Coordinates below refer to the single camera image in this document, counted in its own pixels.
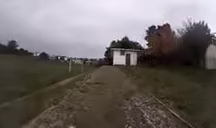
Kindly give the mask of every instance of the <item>gray sky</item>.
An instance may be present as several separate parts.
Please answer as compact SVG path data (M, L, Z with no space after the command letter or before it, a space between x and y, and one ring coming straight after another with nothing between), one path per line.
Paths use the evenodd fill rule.
M187 18L216 31L216 0L0 0L0 41L15 39L32 52L103 57L114 39L143 46L145 29Z

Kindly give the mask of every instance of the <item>shed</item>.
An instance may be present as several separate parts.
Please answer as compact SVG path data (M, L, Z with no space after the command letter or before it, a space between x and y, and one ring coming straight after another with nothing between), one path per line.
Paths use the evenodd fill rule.
M141 50L111 48L113 56L113 65L137 65L138 53Z

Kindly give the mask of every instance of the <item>dirt path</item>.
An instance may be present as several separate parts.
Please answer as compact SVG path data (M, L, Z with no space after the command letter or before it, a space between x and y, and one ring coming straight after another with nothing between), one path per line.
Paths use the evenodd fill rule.
M24 128L181 128L117 67L103 66Z

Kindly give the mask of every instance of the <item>roof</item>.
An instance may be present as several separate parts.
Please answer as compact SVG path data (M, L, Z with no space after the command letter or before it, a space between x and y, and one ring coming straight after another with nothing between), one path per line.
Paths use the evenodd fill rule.
M143 50L138 49L125 49L125 48L111 48L112 51L132 51L132 52L140 52Z

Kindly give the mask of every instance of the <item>treeline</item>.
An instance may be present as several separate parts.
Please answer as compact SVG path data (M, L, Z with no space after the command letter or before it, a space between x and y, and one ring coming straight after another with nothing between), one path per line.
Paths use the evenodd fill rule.
M110 48L140 49L140 64L178 64L205 66L206 50L211 43L211 30L204 21L184 22L183 27L173 30L169 23L151 25L146 29L147 48L127 37L112 41L105 52L105 60L112 64Z
M15 54L15 55L33 55L26 49L19 48L17 41L10 40L7 45L0 43L0 54Z

